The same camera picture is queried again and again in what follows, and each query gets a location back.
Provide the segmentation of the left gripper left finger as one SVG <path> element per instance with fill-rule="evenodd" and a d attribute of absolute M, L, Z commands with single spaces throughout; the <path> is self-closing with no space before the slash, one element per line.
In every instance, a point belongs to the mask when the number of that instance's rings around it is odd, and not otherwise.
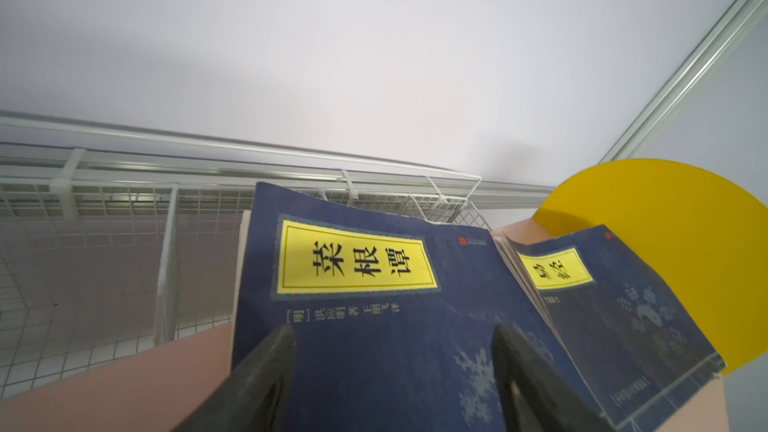
<path fill-rule="evenodd" d="M 282 430 L 296 358 L 294 329 L 275 328 L 175 430 Z"/>

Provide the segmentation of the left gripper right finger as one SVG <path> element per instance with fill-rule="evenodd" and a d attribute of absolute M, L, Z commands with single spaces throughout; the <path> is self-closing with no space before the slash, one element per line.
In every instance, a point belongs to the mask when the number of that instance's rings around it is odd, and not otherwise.
<path fill-rule="evenodd" d="M 611 431 L 514 327 L 494 328 L 492 362 L 508 431 Z"/>

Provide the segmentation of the navy book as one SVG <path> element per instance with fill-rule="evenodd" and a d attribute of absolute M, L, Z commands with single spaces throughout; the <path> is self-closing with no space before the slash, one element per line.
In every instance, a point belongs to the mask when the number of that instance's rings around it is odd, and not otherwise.
<path fill-rule="evenodd" d="M 595 405 L 488 231 L 256 186 L 232 359 L 293 328 L 286 430 L 501 431 L 499 324 Z"/>
<path fill-rule="evenodd" d="M 606 226 L 494 242 L 617 429 L 658 430 L 724 370 L 667 283 Z"/>

